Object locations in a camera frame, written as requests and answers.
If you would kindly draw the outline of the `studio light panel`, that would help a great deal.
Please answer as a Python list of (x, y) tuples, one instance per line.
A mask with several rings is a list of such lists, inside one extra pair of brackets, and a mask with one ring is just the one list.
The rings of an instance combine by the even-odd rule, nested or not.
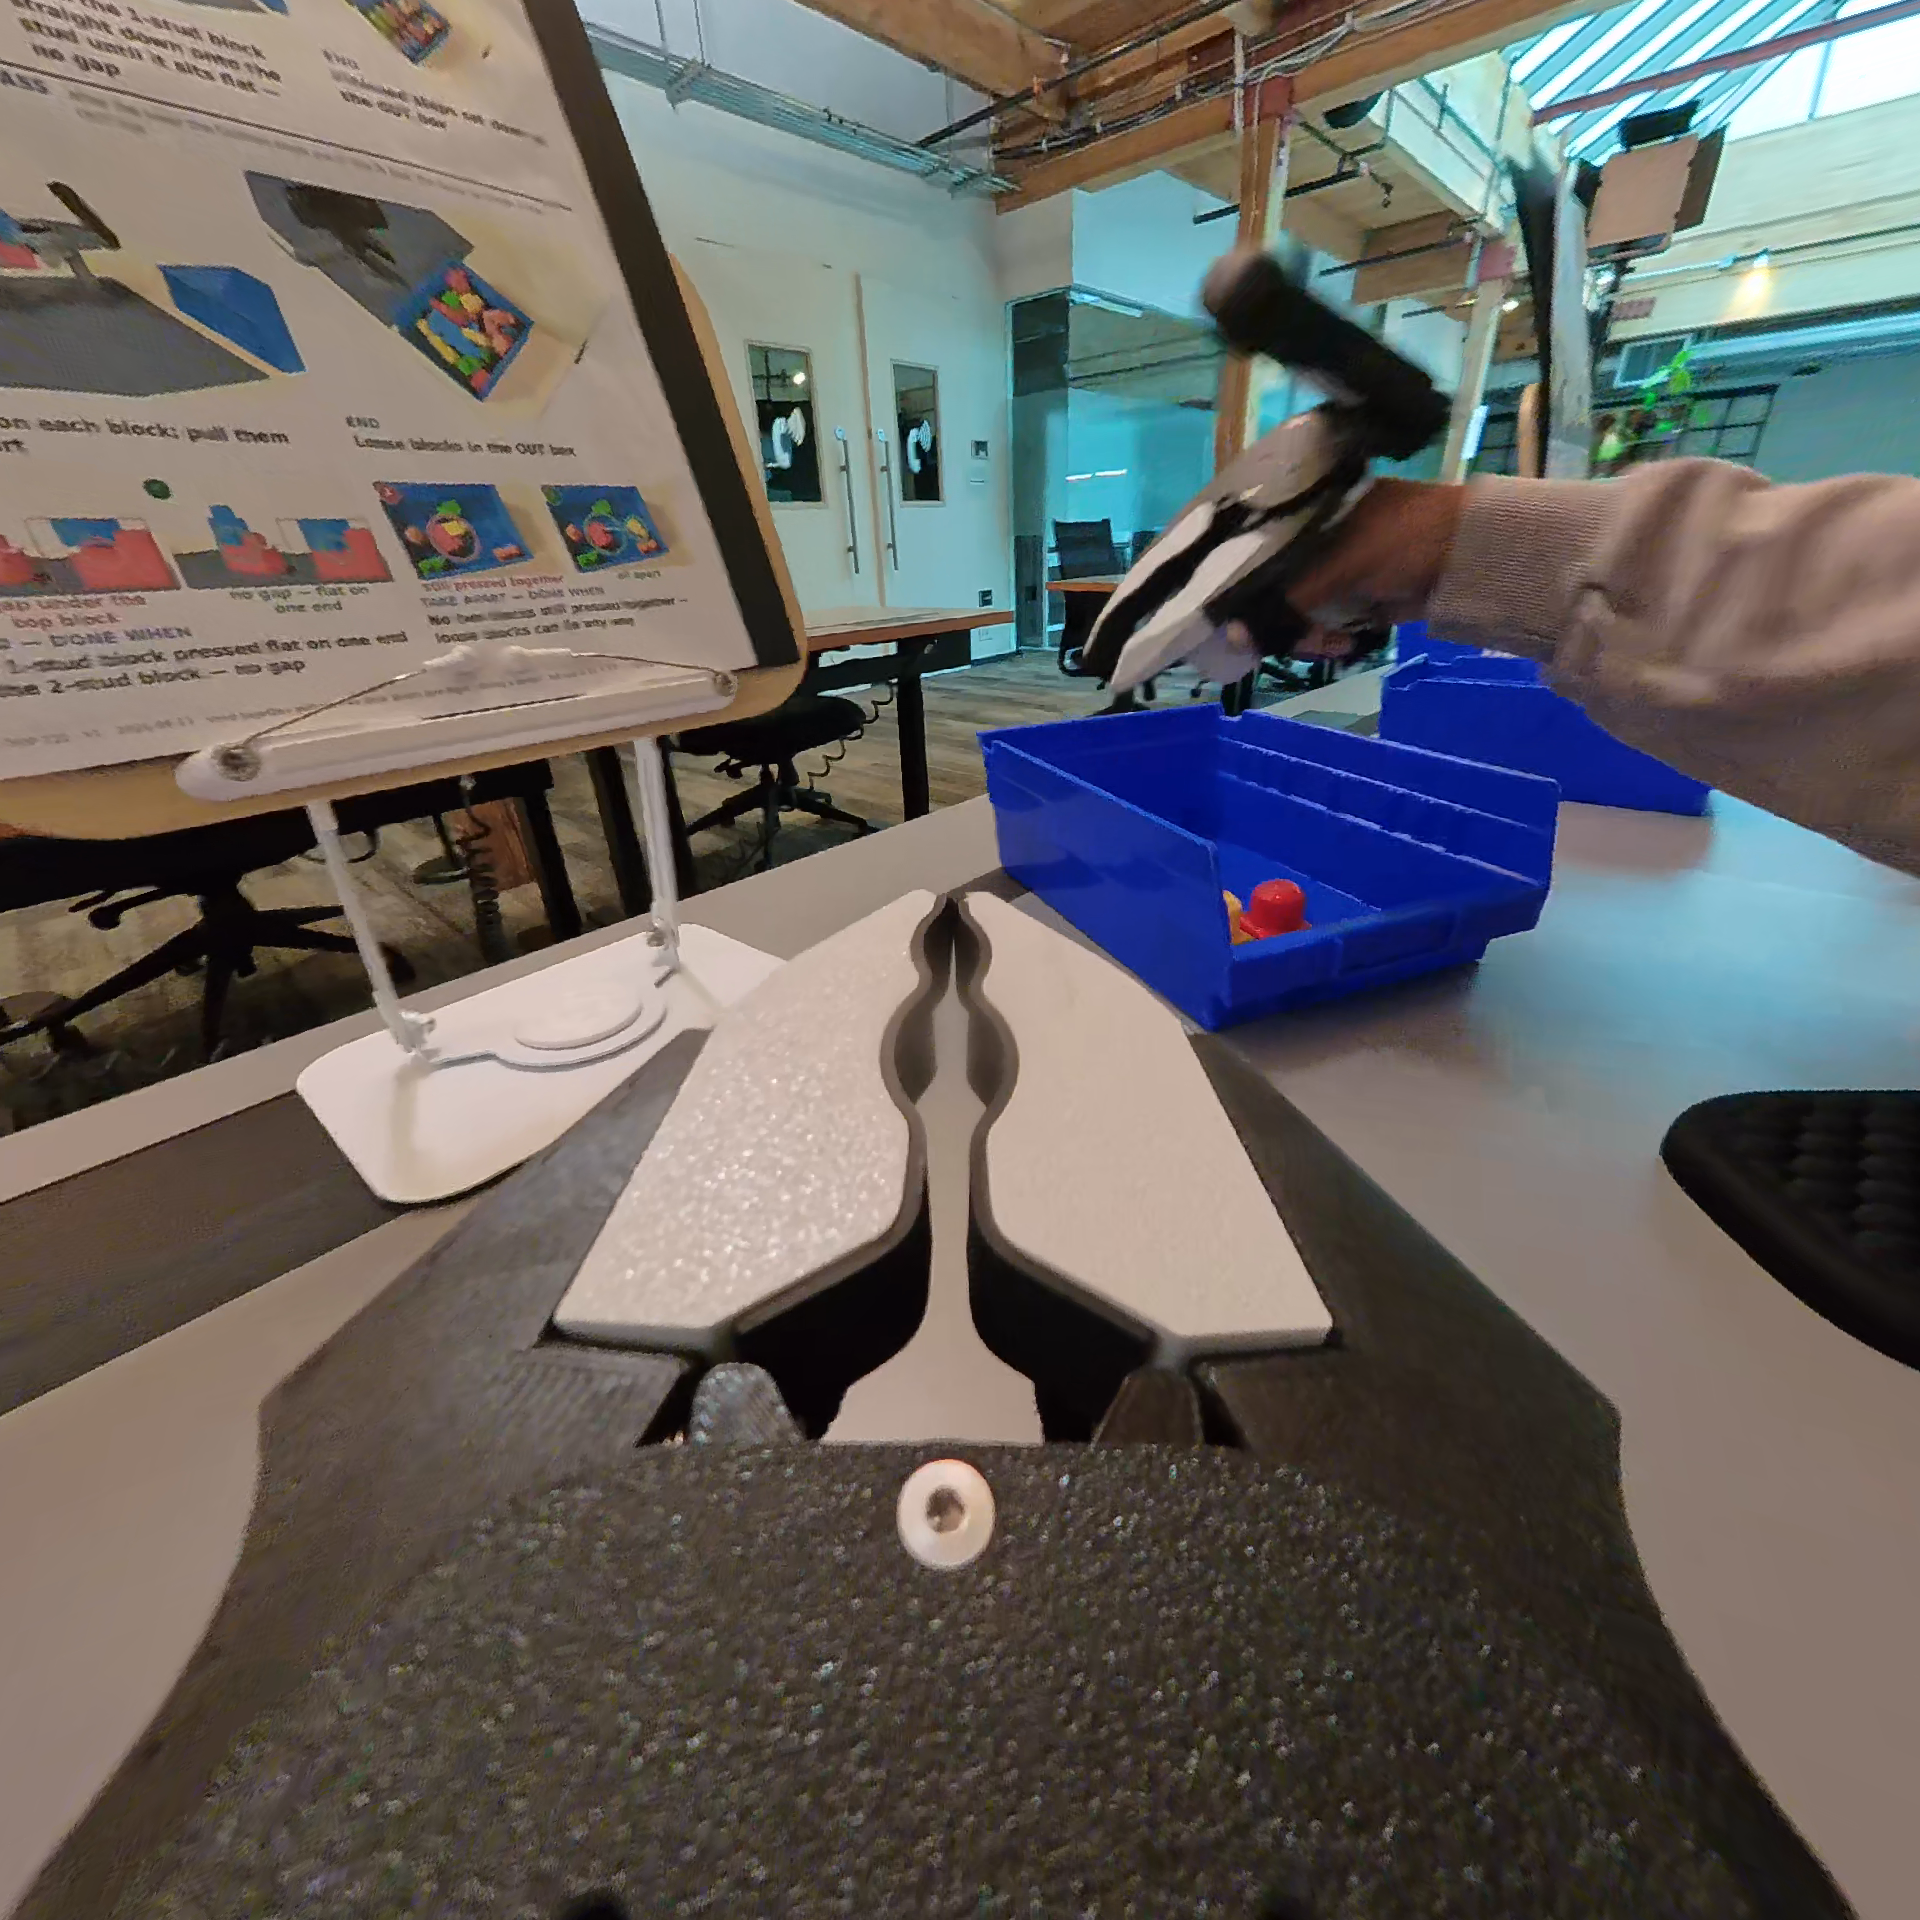
[(1636, 261), (1670, 251), (1680, 233), (1704, 226), (1720, 170), (1724, 129), (1631, 148), (1601, 170), (1586, 219), (1593, 261)]

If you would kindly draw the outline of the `standing banner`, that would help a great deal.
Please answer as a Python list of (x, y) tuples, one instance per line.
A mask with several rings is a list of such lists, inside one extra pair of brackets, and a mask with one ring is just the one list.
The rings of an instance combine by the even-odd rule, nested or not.
[(1586, 316), (1586, 205), (1574, 165), (1511, 160), (1524, 275), (1536, 314), (1536, 383), (1522, 471), (1580, 482), (1593, 463), (1593, 331)]

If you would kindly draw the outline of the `green potted plant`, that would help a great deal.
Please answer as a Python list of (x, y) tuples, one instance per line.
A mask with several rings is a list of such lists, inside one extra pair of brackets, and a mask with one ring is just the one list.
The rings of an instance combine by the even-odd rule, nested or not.
[(1680, 348), (1654, 379), (1624, 390), (1598, 411), (1592, 476), (1616, 476), (1672, 457), (1692, 415), (1692, 348)]

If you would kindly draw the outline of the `black office chair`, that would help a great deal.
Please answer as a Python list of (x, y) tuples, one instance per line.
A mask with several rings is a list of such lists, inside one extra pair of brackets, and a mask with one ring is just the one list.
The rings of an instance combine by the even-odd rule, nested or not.
[(1062, 600), (1059, 670), (1083, 680), (1083, 646), (1129, 568), (1129, 552), (1116, 543), (1111, 518), (1054, 518), (1052, 558), (1046, 599)]
[(128, 839), (8, 834), (4, 910), (62, 900), (71, 915), (109, 929), (142, 903), (182, 899), (198, 908), (198, 917), (95, 989), (56, 996), (36, 1015), (4, 1015), (4, 1046), (49, 1036), (71, 1051), (83, 1046), (78, 1019), (164, 975), (198, 974), (198, 1056), (213, 1060), (223, 1046), (229, 989), (257, 969), (263, 946), (355, 952), (354, 935), (320, 928), (342, 917), (338, 900), (257, 908), (241, 889), (247, 876), (318, 851), (318, 846), (303, 811)]
[[(691, 836), (705, 830), (732, 830), (742, 820), (759, 820), (755, 873), (774, 864), (774, 839), (784, 814), (808, 814), (819, 823), (869, 836), (877, 826), (858, 814), (836, 806), (813, 778), (799, 774), (803, 754), (826, 754), (826, 768), (836, 765), (853, 741), (858, 741), (880, 712), (891, 704), (891, 692), (883, 692), (877, 704), (862, 704), (843, 692), (808, 692), (780, 702), (771, 712), (752, 719), (732, 719), (699, 730), (680, 730), (668, 738), (662, 765), (671, 787), (674, 820), (674, 860), (676, 876), (691, 876)], [(674, 757), (710, 757), (729, 781), (755, 778), (752, 787), (710, 814), (685, 820), (680, 804), (680, 784), (674, 778)]]

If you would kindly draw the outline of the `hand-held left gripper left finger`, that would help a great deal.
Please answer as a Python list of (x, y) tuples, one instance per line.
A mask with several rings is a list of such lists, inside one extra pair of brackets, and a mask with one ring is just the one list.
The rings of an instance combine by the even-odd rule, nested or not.
[(559, 1304), (564, 1339), (755, 1364), (808, 1437), (912, 1341), (944, 908), (912, 889), (714, 1021)]

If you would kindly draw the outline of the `wooden top desk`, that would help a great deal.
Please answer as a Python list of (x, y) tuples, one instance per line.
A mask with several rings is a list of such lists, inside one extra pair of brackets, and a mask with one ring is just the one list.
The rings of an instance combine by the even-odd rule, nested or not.
[(903, 814), (922, 820), (930, 811), (930, 765), (926, 730), (926, 662), (940, 646), (973, 662), (973, 633), (1011, 627), (1011, 611), (834, 611), (808, 617), (803, 692), (843, 692), (891, 685), (899, 716)]

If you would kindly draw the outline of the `person's right hand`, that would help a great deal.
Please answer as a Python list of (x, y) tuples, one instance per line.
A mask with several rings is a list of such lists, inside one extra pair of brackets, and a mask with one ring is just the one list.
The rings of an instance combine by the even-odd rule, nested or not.
[(1289, 653), (1345, 660), (1361, 638), (1424, 617), (1466, 503), (1466, 482), (1376, 479), (1285, 590), (1306, 625)]

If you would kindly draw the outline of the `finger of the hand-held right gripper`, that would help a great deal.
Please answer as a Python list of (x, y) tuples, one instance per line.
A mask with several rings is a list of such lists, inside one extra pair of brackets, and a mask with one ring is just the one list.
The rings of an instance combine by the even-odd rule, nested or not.
[[(1355, 500), (1358, 422), (1287, 417), (1213, 476), (1207, 485), (1181, 505), (1181, 515), (1309, 515), (1312, 543), (1294, 564), (1297, 571), (1321, 554)], [(1083, 646), (1083, 666), (1102, 670), (1102, 617)]]
[(1309, 633), (1287, 600), (1309, 543), (1309, 515), (1181, 515), (1102, 615), (1105, 685), (1129, 692), (1181, 662), (1236, 681), (1289, 653)]

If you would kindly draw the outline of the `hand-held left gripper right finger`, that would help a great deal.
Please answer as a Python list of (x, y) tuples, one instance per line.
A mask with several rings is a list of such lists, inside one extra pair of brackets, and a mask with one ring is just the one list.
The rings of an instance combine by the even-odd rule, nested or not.
[(1326, 1305), (1189, 1024), (990, 891), (954, 900), (983, 1117), (968, 1286), (1042, 1437), (1088, 1443), (1141, 1371), (1326, 1347)]

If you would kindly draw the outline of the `blue plastic bin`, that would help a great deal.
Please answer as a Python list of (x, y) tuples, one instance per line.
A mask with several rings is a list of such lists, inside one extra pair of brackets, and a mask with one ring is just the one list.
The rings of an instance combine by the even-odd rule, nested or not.
[[(1267, 709), (979, 736), (1000, 864), (1207, 1031), (1473, 966), (1539, 923), (1556, 781)], [(1223, 891), (1289, 878), (1309, 929), (1231, 943)]]
[(1394, 629), (1394, 653), (1378, 709), (1384, 741), (1556, 781), (1566, 804), (1707, 817), (1707, 784), (1603, 730), (1539, 662), (1437, 640), (1420, 621)]

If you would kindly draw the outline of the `black wrist rest pad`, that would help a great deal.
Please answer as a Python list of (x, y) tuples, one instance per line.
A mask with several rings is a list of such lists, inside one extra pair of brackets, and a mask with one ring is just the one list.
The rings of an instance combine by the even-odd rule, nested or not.
[(1869, 1347), (1918, 1367), (1918, 1091), (1742, 1091), (1680, 1114), (1672, 1183)]

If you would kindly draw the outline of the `wooden post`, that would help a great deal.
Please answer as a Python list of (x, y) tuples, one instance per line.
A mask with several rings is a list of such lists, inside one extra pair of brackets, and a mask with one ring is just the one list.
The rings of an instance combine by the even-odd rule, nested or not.
[[(1294, 78), (1237, 85), (1237, 236), (1236, 251), (1267, 251), (1280, 233), (1287, 190), (1287, 133), (1294, 123)], [(1248, 443), (1257, 398), (1244, 352), (1228, 348), (1213, 411), (1213, 459), (1225, 466)]]

